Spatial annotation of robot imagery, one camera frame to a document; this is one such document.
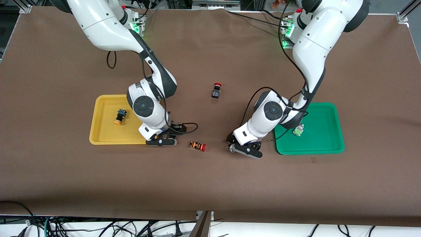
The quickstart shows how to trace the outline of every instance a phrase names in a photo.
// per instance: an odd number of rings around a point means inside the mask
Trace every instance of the brown table cover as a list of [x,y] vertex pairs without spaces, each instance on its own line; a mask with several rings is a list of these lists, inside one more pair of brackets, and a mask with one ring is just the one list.
[[303,84],[277,27],[224,10],[158,11],[144,39],[177,79],[173,120],[200,127],[175,147],[92,145],[95,99],[125,94],[143,78],[140,59],[117,52],[111,70],[72,15],[21,15],[0,64],[0,199],[37,215],[194,219],[215,210],[225,221],[421,226],[421,67],[395,16],[368,16],[326,60],[314,101],[338,109],[346,148],[333,155],[282,156],[271,142],[261,160],[228,151],[256,89],[289,97]]

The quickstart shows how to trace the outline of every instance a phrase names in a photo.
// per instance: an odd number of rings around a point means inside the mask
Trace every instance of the black cable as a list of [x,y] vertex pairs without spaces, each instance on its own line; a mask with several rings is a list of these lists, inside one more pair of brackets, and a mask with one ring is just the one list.
[[375,228],[376,226],[372,226],[371,228],[370,228],[370,231],[368,232],[368,237],[371,237],[371,232],[373,231],[373,229]]
[[157,220],[150,220],[148,224],[146,224],[140,232],[136,235],[136,237],[140,237],[145,231],[147,231],[149,228],[151,228],[155,223],[157,223]]
[[269,14],[269,16],[271,16],[272,18],[275,18],[275,19],[277,19],[277,20],[281,20],[282,18],[280,18],[280,17],[277,17],[277,16],[275,16],[275,15],[273,15],[272,13],[270,13],[269,11],[266,11],[265,9],[263,9],[262,10],[262,12],[266,12],[267,14]]
[[[31,216],[13,216],[13,215],[8,215],[8,216],[5,216],[5,215],[3,215],[3,216],[0,216],[0,220],[6,220],[6,219],[17,219],[18,218],[18,220],[13,220],[13,221],[7,221],[7,222],[4,222],[4,223],[1,223],[1,224],[7,224],[7,223],[10,223],[10,222],[16,222],[16,221],[22,221],[22,220],[30,220],[31,221],[31,223],[32,222],[34,222],[33,221],[33,218],[31,217]],[[39,227],[41,227],[41,223],[43,222],[41,219],[41,217],[37,217],[37,216],[35,216],[35,219],[36,219],[36,221],[37,221],[37,223],[36,223],[36,225],[37,226],[39,226]]]
[[127,229],[123,228],[122,226],[113,226],[113,228],[114,228],[114,227],[118,227],[118,229],[114,229],[114,233],[113,233],[112,237],[117,236],[117,233],[118,233],[119,231],[121,231],[121,232],[123,232],[123,231],[124,231],[124,232],[127,232],[127,233],[129,233],[129,234],[130,234],[130,236],[131,236],[131,237],[135,236],[135,234],[133,234],[133,232],[131,232],[131,231],[129,231],[129,230],[127,230]]
[[245,16],[245,15],[238,14],[238,13],[236,13],[236,12],[230,12],[230,11],[228,11],[228,12],[229,12],[229,13],[231,13],[231,14],[234,14],[234,15],[237,15],[237,16],[242,16],[242,17],[245,17],[245,18],[249,18],[249,19],[252,19],[252,20],[255,20],[255,21],[258,21],[258,22],[263,22],[263,23],[266,23],[266,24],[269,24],[269,25],[278,26],[278,25],[277,25],[277,24],[275,24],[275,23],[262,21],[262,20],[259,20],[259,19],[253,18],[253,17],[249,17],[249,16]]
[[4,224],[12,223],[12,222],[17,222],[17,221],[23,221],[23,220],[25,220],[25,219],[22,219],[22,218],[17,219],[17,220],[14,220],[14,221],[6,221],[6,218],[2,218],[2,219],[3,219],[3,222],[0,223],[0,225],[4,225]]
[[274,138],[274,139],[262,138],[262,140],[269,141],[269,142],[276,141],[276,140],[280,139],[283,135],[285,135],[285,134],[286,134],[289,130],[291,130],[291,129],[287,129],[287,130],[285,130],[285,132],[284,132],[284,133],[282,133],[281,135],[279,135],[279,137],[277,137],[277,138]]
[[107,230],[108,230],[108,228],[112,227],[115,223],[116,223],[116,221],[113,221],[113,222],[111,222],[111,224],[109,224],[108,226],[106,226],[106,227],[105,227],[105,228],[101,231],[101,233],[99,234],[99,236],[98,236],[98,237],[101,237],[101,236],[105,233],[105,231],[107,231]]
[[179,236],[182,236],[182,235],[183,235],[183,232],[181,232],[180,225],[179,225],[178,221],[176,221],[176,234],[175,234],[175,237],[179,237]]
[[83,231],[83,232],[93,232],[93,231],[98,231],[98,230],[102,230],[104,228],[100,228],[100,229],[64,229],[63,226],[61,226],[61,230],[65,231],[65,232],[78,232],[78,231]]
[[20,233],[19,233],[19,235],[17,236],[17,237],[24,237],[25,236],[25,232],[26,232],[26,230],[28,229],[28,227],[25,227]]
[[68,237],[68,235],[67,235],[66,231],[64,230],[63,226],[61,226],[61,223],[60,223],[59,221],[58,221],[58,222],[56,222],[56,233],[57,233],[57,230],[59,230],[59,231],[60,231],[61,236],[63,236],[63,237]]
[[301,71],[301,69],[297,66],[297,64],[295,64],[295,62],[288,56],[288,54],[285,52],[285,49],[284,49],[284,47],[282,46],[282,40],[281,40],[281,24],[282,24],[282,19],[284,18],[284,13],[285,13],[285,10],[287,9],[287,6],[288,6],[288,4],[289,4],[289,2],[287,2],[286,4],[285,4],[285,7],[284,7],[284,10],[282,11],[282,14],[281,14],[281,18],[280,18],[280,20],[279,20],[279,25],[278,25],[278,40],[279,40],[279,44],[281,45],[281,49],[282,49],[282,52],[284,52],[284,54],[285,54],[285,56],[290,60],[290,62],[297,68],[297,70],[300,72],[300,74],[301,74],[301,76],[303,76],[303,78],[304,78],[304,81],[306,82],[306,84],[308,85],[308,83],[307,83],[307,79],[306,79],[306,77],[304,76],[304,73]]
[[141,15],[141,16],[140,16],[140,17],[138,17],[138,18],[135,18],[134,20],[135,20],[135,21],[137,21],[137,20],[139,20],[140,18],[144,17],[144,16],[146,15],[146,13],[148,13],[148,10],[149,10],[149,8],[147,8],[147,9],[146,9],[146,11],[145,11],[145,13],[143,13],[143,15]]
[[122,227],[119,227],[119,229],[117,229],[117,232],[115,232],[115,234],[117,234],[119,231],[122,231],[124,229],[124,227],[126,225],[130,224],[130,222],[127,222],[126,224],[124,224]]
[[108,51],[108,54],[107,54],[107,66],[109,67],[109,68],[111,68],[111,69],[114,69],[115,68],[115,65],[117,64],[117,53],[114,51],[114,58],[115,58],[115,60],[114,60],[114,66],[110,66],[109,65],[109,54],[111,53],[111,51]]
[[297,95],[299,95],[300,93],[301,93],[301,91],[297,92],[295,95],[291,96],[289,100],[291,101],[294,97],[296,97],[296,96],[297,96]]
[[314,232],[316,231],[317,227],[319,227],[319,224],[315,225],[313,228],[313,231],[311,232],[311,234],[309,235],[309,237],[312,237],[314,235]]
[[[269,89],[269,90],[272,90],[273,92],[275,92],[276,93],[276,95],[280,98],[280,100],[282,101],[282,103],[285,105],[285,106],[288,106],[288,104],[282,99],[282,96],[280,96],[279,95],[279,93],[277,92],[277,91],[275,91],[275,89],[273,89],[273,88],[271,88],[271,87],[268,87],[268,86],[264,86],[264,87],[261,87],[260,89],[258,89],[254,94],[253,94],[253,96],[250,98],[250,100],[248,101],[248,104],[247,104],[247,107],[245,107],[245,111],[244,111],[244,114],[243,114],[243,116],[242,116],[242,119],[241,119],[241,123],[240,123],[240,126],[242,125],[242,123],[244,122],[244,118],[245,118],[245,115],[246,115],[246,113],[247,113],[247,110],[248,110],[248,107],[250,106],[250,103],[251,103],[251,101],[253,100],[253,98],[254,98],[254,96],[259,92],[259,91],[261,91],[261,90],[263,90],[263,89]],[[295,110],[295,111],[299,111],[299,112],[303,112],[303,113],[305,113],[306,111],[303,111],[303,110],[299,110],[299,109],[296,109],[296,108],[291,108],[291,110]]]
[[[143,71],[143,76],[144,76],[144,78],[147,78],[147,77],[146,77],[146,74],[145,74],[145,66],[144,66],[144,62],[143,62],[143,60],[142,60],[142,71]],[[192,131],[189,131],[189,132],[180,132],[180,131],[177,131],[177,130],[175,130],[174,128],[172,128],[172,127],[171,127],[171,125],[168,123],[168,118],[167,118],[167,101],[165,100],[164,93],[162,93],[161,89],[160,89],[157,85],[155,85],[154,83],[151,83],[151,85],[154,85],[154,86],[155,86],[155,88],[159,91],[159,93],[160,93],[161,97],[162,97],[162,98],[163,98],[163,100],[164,100],[164,111],[165,111],[164,120],[165,120],[165,123],[167,124],[168,128],[169,128],[171,131],[176,132],[176,133],[178,133],[178,134],[190,134],[190,133],[192,133],[192,132],[196,131],[196,130],[199,128],[199,125],[198,125],[197,123],[193,123],[193,122],[189,122],[189,123],[176,123],[176,122],[174,122],[175,124],[183,124],[183,125],[186,125],[186,124],[193,124],[193,125],[196,125],[196,127],[195,127]]]
[[342,231],[342,229],[341,229],[341,226],[340,226],[340,225],[338,225],[338,230],[339,230],[342,234],[346,235],[346,237],[351,237],[351,236],[349,235],[348,226],[346,226],[346,225],[344,225],[344,226],[345,226],[345,229],[346,229],[346,233]]
[[22,203],[20,203],[20,202],[15,202],[15,201],[8,201],[8,200],[5,200],[5,201],[0,201],[0,203],[12,203],[12,204],[17,204],[17,205],[19,205],[19,206],[21,206],[21,207],[23,207],[30,215],[31,215],[31,217],[32,217],[32,219],[33,219],[33,221],[34,221],[34,223],[33,223],[33,225],[35,225],[36,227],[37,227],[37,233],[38,233],[38,237],[40,237],[40,231],[39,231],[39,226],[38,226],[38,222],[37,222],[37,220],[35,219],[35,216],[34,216],[34,214],[29,210],[29,208],[27,208],[25,205],[23,205]]
[[132,223],[132,225],[133,225],[133,227],[134,227],[134,233],[135,233],[135,235],[137,235],[137,228],[136,228],[136,225],[134,224],[134,222],[133,222],[133,221],[131,221],[131,223]]
[[160,228],[154,229],[153,231],[151,231],[150,233],[148,233],[148,235],[149,235],[149,234],[152,234],[153,232],[158,231],[158,230],[160,230],[160,229],[163,229],[163,228],[166,228],[166,227],[169,227],[169,226],[174,226],[174,225],[176,225],[176,224],[186,224],[186,223],[196,223],[196,222],[197,222],[197,221],[182,221],[182,222],[172,223],[172,224],[169,224],[169,225],[162,226],[162,227],[160,227]]

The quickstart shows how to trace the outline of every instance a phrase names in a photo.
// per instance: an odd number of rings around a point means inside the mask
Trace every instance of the yellow tray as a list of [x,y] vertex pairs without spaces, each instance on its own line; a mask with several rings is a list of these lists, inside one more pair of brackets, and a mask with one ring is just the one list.
[[[119,109],[127,111],[121,126],[113,123]],[[146,144],[138,130],[140,125],[142,122],[130,108],[125,94],[102,95],[95,102],[89,141],[94,145]]]

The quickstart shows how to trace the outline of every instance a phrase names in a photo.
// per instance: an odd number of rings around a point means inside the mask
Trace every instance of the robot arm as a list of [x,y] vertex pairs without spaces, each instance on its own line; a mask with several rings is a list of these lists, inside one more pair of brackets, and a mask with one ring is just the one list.
[[249,121],[228,137],[231,152],[260,158],[251,143],[259,142],[277,124],[286,129],[298,126],[325,75],[325,59],[343,31],[358,27],[368,14],[365,0],[302,0],[305,11],[293,16],[295,24],[286,37],[295,43],[293,57],[306,84],[296,103],[273,91],[263,92]]
[[131,85],[127,100],[136,116],[143,122],[139,128],[150,141],[169,127],[169,114],[158,102],[174,95],[177,82],[162,65],[145,41],[132,30],[139,14],[123,9],[118,0],[51,0],[60,10],[72,13],[91,43],[106,51],[134,51],[152,69],[152,75]]

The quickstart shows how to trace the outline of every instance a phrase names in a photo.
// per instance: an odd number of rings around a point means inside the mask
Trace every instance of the green tray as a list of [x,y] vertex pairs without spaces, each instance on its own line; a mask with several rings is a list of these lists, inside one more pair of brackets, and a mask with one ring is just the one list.
[[[300,137],[293,129],[276,141],[276,149],[282,155],[337,154],[345,149],[339,124],[338,112],[332,103],[311,103],[309,114],[303,118],[304,131]],[[275,137],[285,132],[280,125],[275,127]]]

